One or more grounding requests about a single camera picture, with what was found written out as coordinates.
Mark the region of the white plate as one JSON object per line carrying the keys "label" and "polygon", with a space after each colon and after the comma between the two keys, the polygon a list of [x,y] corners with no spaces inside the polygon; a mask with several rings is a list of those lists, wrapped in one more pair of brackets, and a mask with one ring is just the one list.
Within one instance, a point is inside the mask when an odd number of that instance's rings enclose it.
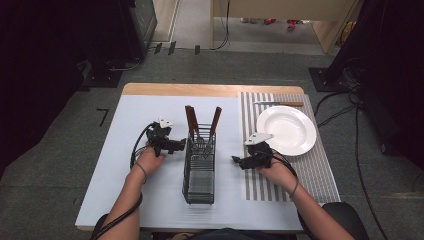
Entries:
{"label": "white plate", "polygon": [[257,118],[256,131],[272,134],[267,143],[287,156],[307,153],[317,140],[312,120],[300,110],[288,106],[272,106],[264,110]]}

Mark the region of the light wooden desk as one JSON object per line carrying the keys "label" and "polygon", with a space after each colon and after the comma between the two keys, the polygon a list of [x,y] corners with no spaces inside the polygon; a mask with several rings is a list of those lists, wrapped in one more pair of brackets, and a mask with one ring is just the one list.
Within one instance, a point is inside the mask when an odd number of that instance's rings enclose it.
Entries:
{"label": "light wooden desk", "polygon": [[210,0],[210,46],[214,19],[276,18],[310,20],[324,53],[335,45],[360,0]]}

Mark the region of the dark cabinet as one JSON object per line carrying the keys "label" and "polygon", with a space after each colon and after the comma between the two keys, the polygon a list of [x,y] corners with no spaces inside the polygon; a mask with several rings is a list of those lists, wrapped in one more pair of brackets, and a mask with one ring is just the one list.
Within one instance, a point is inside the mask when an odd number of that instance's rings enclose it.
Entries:
{"label": "dark cabinet", "polygon": [[132,59],[143,59],[157,26],[153,0],[119,0]]}

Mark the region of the person's right hand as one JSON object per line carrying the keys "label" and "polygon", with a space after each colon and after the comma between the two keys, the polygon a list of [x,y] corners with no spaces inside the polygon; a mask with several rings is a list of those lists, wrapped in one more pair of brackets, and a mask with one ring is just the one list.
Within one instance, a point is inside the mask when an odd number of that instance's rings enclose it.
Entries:
{"label": "person's right hand", "polygon": [[256,170],[272,183],[282,187],[290,196],[297,190],[298,179],[281,161],[272,159],[269,168],[257,167]]}

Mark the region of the red shoes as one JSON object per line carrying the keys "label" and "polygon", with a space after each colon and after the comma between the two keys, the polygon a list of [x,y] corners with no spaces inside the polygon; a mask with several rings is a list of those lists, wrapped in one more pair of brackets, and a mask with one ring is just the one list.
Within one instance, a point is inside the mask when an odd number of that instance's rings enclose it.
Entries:
{"label": "red shoes", "polygon": [[[276,22],[275,18],[266,18],[264,20],[265,25],[270,25]],[[296,28],[296,25],[300,23],[300,20],[287,20],[286,23],[288,24],[287,30],[289,32],[293,31]]]}

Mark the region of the person's dark clothing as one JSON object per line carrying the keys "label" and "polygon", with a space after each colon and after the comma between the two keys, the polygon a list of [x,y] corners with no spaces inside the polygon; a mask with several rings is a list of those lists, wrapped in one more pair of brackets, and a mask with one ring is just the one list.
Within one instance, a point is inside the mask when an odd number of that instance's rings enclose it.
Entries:
{"label": "person's dark clothing", "polygon": [[223,228],[198,233],[178,233],[167,240],[298,240],[295,234],[270,234],[262,231]]}

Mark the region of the person's left hand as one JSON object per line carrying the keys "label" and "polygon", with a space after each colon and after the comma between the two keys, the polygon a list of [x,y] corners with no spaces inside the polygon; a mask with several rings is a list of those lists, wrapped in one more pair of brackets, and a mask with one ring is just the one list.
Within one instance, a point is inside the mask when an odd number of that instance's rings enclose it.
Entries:
{"label": "person's left hand", "polygon": [[154,173],[164,162],[165,155],[156,155],[155,150],[146,146],[138,156],[133,169],[142,174],[144,178]]}

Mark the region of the wooden-handled spoon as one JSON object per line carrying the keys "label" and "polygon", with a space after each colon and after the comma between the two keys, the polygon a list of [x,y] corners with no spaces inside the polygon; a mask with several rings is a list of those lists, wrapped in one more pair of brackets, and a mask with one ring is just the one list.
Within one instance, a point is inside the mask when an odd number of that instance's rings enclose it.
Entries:
{"label": "wooden-handled spoon", "polygon": [[216,132],[216,127],[217,127],[221,112],[222,112],[222,108],[217,106],[216,109],[215,109],[215,113],[214,113],[214,116],[213,116],[210,131],[209,131],[209,140],[208,140],[208,143],[207,143],[205,151],[204,151],[205,156],[207,156],[210,153],[210,150],[212,148],[212,140],[213,140],[213,136]]}

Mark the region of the grey striped placemat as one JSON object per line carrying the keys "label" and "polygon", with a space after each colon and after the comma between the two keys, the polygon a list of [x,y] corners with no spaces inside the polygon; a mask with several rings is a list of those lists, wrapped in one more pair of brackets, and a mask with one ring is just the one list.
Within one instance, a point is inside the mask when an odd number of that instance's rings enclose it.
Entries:
{"label": "grey striped placemat", "polygon": [[285,101],[303,102],[302,107],[293,107],[306,114],[313,122],[317,131],[315,145],[307,153],[299,156],[283,157],[288,160],[296,171],[300,183],[309,193],[320,203],[335,202],[340,199],[339,192],[334,180],[334,176],[327,159],[317,124],[313,114],[313,109],[309,97],[305,94],[274,94],[274,93],[250,93],[241,92],[238,94],[241,111],[242,138],[246,140],[253,133],[256,133],[256,121],[258,116],[267,108],[281,105],[256,105],[256,101]]}

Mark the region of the wooden-handled knife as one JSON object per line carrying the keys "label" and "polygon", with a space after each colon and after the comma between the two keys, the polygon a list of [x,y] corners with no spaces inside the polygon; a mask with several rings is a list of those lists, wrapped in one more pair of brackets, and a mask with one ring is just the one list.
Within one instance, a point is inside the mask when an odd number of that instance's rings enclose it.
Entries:
{"label": "wooden-handled knife", "polygon": [[285,102],[285,101],[256,101],[256,105],[281,105],[289,107],[302,107],[304,106],[303,102]]}

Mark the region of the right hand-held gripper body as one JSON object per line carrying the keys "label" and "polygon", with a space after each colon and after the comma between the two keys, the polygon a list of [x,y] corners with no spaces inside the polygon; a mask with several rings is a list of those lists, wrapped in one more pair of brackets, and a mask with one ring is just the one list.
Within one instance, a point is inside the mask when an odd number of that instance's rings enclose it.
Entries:
{"label": "right hand-held gripper body", "polygon": [[247,138],[244,145],[247,147],[249,153],[249,156],[246,157],[246,164],[250,165],[250,169],[270,167],[273,152],[267,140],[273,137],[273,134],[253,133]]}

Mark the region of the white table cover sheet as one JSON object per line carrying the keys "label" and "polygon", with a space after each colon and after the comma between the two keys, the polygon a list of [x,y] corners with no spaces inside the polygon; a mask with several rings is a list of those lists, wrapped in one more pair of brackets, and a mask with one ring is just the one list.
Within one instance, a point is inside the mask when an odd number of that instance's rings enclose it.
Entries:
{"label": "white table cover sheet", "polygon": [[89,230],[109,212],[123,186],[139,135],[151,122],[173,123],[170,137],[188,134],[185,107],[195,108],[201,123],[210,123],[216,107],[222,113],[216,130],[214,203],[187,204],[182,194],[184,152],[166,157],[142,187],[141,227],[149,231],[221,229],[300,232],[292,202],[252,201],[245,196],[244,172],[233,163],[243,154],[240,100],[236,97],[177,97],[123,95],[118,103],[103,149],[75,225]]}

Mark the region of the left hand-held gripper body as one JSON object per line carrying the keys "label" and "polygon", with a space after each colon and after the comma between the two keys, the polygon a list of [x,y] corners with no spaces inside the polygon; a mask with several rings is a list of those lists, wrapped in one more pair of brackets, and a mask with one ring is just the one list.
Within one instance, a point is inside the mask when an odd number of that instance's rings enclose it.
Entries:
{"label": "left hand-held gripper body", "polygon": [[152,122],[147,129],[147,139],[149,145],[155,150],[156,155],[159,155],[162,150],[172,149],[171,141],[168,138],[172,130],[173,124],[164,119],[159,119],[157,122]]}

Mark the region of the black stand base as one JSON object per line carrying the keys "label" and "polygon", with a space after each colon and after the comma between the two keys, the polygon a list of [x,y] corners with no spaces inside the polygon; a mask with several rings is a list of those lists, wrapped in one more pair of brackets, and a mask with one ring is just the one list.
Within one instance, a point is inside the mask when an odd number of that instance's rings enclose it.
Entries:
{"label": "black stand base", "polygon": [[310,67],[308,69],[317,92],[347,92],[349,87],[342,73],[336,73],[330,68]]}

